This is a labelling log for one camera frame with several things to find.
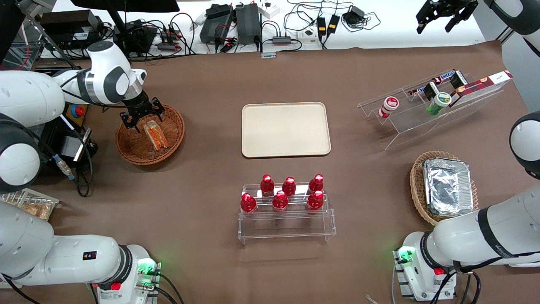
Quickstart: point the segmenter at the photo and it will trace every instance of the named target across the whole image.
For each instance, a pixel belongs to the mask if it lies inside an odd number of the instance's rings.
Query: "white table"
[[[282,34],[284,33],[283,29],[283,20],[286,13],[290,12],[293,5],[287,3],[285,0],[274,0],[275,3],[279,3],[281,6],[281,13],[277,14],[272,18],[273,21],[276,21],[280,27]],[[343,28],[341,22],[337,26],[337,31],[335,34],[331,35],[326,43],[328,49],[348,49],[353,47],[365,48],[365,49],[375,49],[375,48],[414,48],[414,47],[447,47],[447,46],[462,46],[462,45],[472,45],[476,43],[484,42],[485,39],[480,32],[478,24],[476,23],[473,16],[467,21],[463,21],[460,24],[456,25],[450,33],[446,33],[444,27],[450,21],[450,18],[441,18],[429,23],[424,29],[424,32],[419,35],[416,33],[416,28],[418,26],[416,21],[416,14],[419,9],[422,7],[425,0],[371,0],[371,1],[360,1],[360,0],[351,0],[355,3],[364,12],[374,12],[377,14],[381,20],[381,24],[374,28],[373,30],[361,30],[358,32],[348,32]],[[188,1],[188,2],[178,2],[181,12],[185,12],[191,15],[195,20],[201,13],[210,7],[212,3],[225,4],[230,3],[229,1]],[[341,16],[342,13],[347,11],[348,5],[341,5],[342,9],[337,11],[337,14]],[[56,4],[52,11],[70,11],[70,10],[83,10],[84,8],[79,8],[74,6],[70,0],[57,0]],[[312,17],[316,18],[316,11],[306,12]],[[99,16],[103,21],[112,22],[112,19],[107,11],[104,10],[92,10],[92,13],[96,16]],[[334,13],[334,8],[323,9],[323,17],[326,18],[326,22],[330,20],[330,16]],[[150,20],[161,20],[166,25],[169,24],[171,18],[176,13],[142,13],[142,12],[128,12],[127,21],[132,21],[136,19],[144,19],[147,21]],[[124,18],[124,13],[120,12],[120,16]],[[182,29],[182,32],[187,38],[188,43],[191,42],[191,34],[189,31],[191,21],[187,16],[181,15],[174,19]],[[287,22],[288,28],[303,28],[306,26],[306,23],[301,19],[293,16],[290,16],[289,21]],[[196,28],[195,30],[195,39],[193,42],[193,51],[206,54],[207,46],[203,44],[199,39],[199,33],[202,29],[202,26]],[[237,34],[236,29],[229,31],[228,37],[233,37]],[[296,32],[288,32],[293,39],[296,37]],[[270,26],[264,27],[263,38],[264,40],[272,38],[275,35],[274,28]],[[155,44],[161,42],[160,39],[156,38],[154,41]],[[292,44],[287,47],[274,47],[270,42],[267,42],[264,45],[264,52],[273,52],[283,49],[294,49],[296,44]],[[210,45],[210,50],[214,53],[214,45]],[[317,44],[304,44],[302,50],[314,50],[321,49],[321,45]],[[246,45],[245,47],[240,47],[237,52],[250,52],[256,51],[256,46],[254,44]],[[160,52],[157,50],[157,47],[152,47],[152,54],[163,54],[168,55],[172,52]],[[48,51],[45,51],[42,55],[44,58],[51,58],[52,56]]]

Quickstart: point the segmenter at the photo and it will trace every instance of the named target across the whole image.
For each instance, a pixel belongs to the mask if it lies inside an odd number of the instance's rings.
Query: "beige tray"
[[[326,107],[320,102],[248,104],[242,109],[246,157],[330,153]]]

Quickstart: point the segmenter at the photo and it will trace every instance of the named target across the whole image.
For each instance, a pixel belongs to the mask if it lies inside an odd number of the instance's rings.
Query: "red button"
[[[79,117],[83,117],[83,115],[84,115],[84,108],[81,107],[81,106],[79,106],[79,105],[76,106],[76,107],[75,107],[75,114],[77,114],[77,116],[79,116]]]
[[[120,290],[120,286],[121,286],[120,283],[115,282],[115,283],[111,284],[111,290]]]

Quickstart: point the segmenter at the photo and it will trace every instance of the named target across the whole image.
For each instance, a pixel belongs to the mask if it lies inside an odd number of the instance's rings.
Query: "white box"
[[[270,7],[268,8],[265,6],[265,3],[268,2],[262,2],[259,6],[259,13],[261,13],[266,18],[270,19],[281,12],[281,9],[279,6],[277,6],[277,4],[270,2]]]
[[[317,31],[312,27],[308,27],[305,30],[297,31],[296,39],[302,44],[319,42]]]

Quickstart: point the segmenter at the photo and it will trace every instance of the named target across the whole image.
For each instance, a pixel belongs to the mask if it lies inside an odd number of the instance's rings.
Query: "brown table surface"
[[[40,178],[33,189],[63,201],[50,219],[58,235],[98,234],[139,244],[163,263],[186,304],[390,303],[391,250],[411,232],[432,229],[413,206],[409,171],[425,151],[452,153],[470,165],[480,206],[533,185],[508,146],[512,124],[526,113],[513,83],[466,120],[389,151],[391,134],[356,105],[450,68],[477,79],[505,69],[498,42],[469,47],[349,49],[190,56],[144,68],[148,95],[184,116],[184,142],[171,159],[136,167],[120,158],[114,134],[119,109],[91,109],[86,124],[99,144],[93,195],[77,196],[63,178]],[[323,157],[246,159],[241,110],[250,103],[320,101],[326,105],[332,151]],[[267,239],[243,246],[237,211],[243,184],[263,174],[325,176],[337,235]],[[478,271],[482,303],[533,303],[535,269],[491,266]],[[458,280],[461,298],[465,279]],[[43,304],[93,303],[83,284],[24,287]],[[401,303],[412,303],[402,299]],[[1,303],[26,303],[0,291]],[[458,303],[458,299],[447,301]]]

